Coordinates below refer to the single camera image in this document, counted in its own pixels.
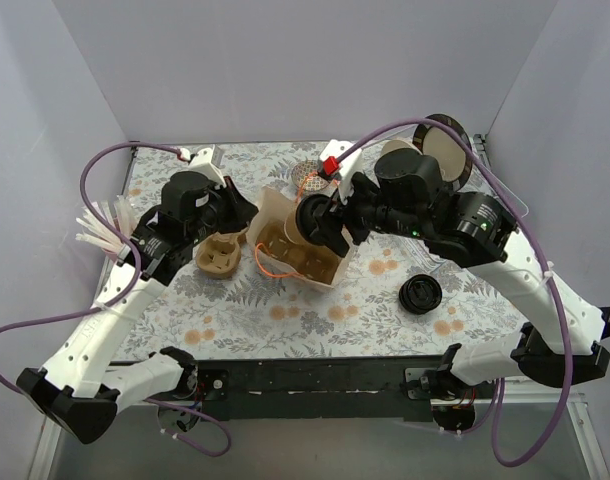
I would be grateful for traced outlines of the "black plastic cup lid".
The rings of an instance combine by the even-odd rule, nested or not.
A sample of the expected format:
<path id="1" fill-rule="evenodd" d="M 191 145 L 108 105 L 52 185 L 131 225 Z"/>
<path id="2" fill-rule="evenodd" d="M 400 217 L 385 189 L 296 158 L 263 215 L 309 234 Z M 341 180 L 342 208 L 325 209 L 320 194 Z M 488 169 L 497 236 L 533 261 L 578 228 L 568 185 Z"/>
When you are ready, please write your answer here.
<path id="1" fill-rule="evenodd" d="M 302 200 L 295 214 L 299 234 L 313 245 L 323 245 L 330 231 L 330 198 L 323 194 L 311 195 Z"/>

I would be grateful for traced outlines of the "brown paper coffee cup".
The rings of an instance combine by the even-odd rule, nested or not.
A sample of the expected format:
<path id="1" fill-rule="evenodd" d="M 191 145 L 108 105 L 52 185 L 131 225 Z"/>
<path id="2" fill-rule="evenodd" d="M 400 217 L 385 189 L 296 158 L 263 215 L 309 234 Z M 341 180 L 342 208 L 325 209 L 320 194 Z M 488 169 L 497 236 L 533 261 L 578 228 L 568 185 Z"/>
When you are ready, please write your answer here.
<path id="1" fill-rule="evenodd" d="M 286 238 L 294 244 L 305 245 L 307 243 L 306 239 L 301 235 L 298 229 L 295 209 L 290 211 L 284 221 L 284 233 Z"/>

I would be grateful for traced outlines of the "beige paper takeout bag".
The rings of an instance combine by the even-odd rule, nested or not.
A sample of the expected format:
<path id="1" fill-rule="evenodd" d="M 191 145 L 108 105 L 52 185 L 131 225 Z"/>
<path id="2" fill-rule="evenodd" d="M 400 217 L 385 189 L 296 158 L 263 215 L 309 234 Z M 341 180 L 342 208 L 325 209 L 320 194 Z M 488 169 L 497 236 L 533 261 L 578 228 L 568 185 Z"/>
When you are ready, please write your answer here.
<path id="1" fill-rule="evenodd" d="M 307 242 L 296 226 L 296 203 L 274 189 L 262 188 L 257 206 L 246 240 L 262 274 L 272 279 L 295 279 L 320 291 L 341 283 L 354 247 L 342 257 Z"/>

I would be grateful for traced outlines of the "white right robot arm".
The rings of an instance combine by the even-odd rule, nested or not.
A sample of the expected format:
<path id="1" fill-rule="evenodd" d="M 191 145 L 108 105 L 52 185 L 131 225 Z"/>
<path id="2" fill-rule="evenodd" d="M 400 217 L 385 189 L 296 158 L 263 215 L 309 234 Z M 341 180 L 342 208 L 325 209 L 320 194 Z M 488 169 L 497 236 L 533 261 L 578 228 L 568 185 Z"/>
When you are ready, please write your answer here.
<path id="1" fill-rule="evenodd" d="M 344 257 L 370 233 L 420 240 L 430 253 L 483 279 L 526 318 L 516 332 L 473 346 L 455 344 L 413 386 L 434 398 L 460 397 L 497 378 L 524 375 L 548 387 L 605 376 L 610 307 L 596 307 L 541 260 L 517 219 L 494 197 L 445 186 L 439 165 L 412 148 L 394 150 L 370 180 L 357 171 L 348 195 L 312 195 L 296 214 L 312 244 Z"/>

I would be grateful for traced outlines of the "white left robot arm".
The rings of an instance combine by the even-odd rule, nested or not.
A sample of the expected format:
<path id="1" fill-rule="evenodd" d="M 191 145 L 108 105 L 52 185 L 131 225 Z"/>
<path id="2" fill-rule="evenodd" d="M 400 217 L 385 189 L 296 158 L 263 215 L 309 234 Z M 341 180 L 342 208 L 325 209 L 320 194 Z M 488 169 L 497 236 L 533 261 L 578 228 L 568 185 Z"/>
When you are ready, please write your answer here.
<path id="1" fill-rule="evenodd" d="M 194 248 L 214 233 L 244 230 L 257 213 L 230 177 L 218 184 L 197 172 L 172 175 L 159 204 L 138 221 L 130 238 L 135 247 L 120 253 L 91 313 L 41 367 L 24 369 L 17 387 L 83 444 L 151 396 L 193 396 L 198 363 L 176 347 L 118 371 L 109 371 L 109 364 L 141 315 L 192 260 Z"/>

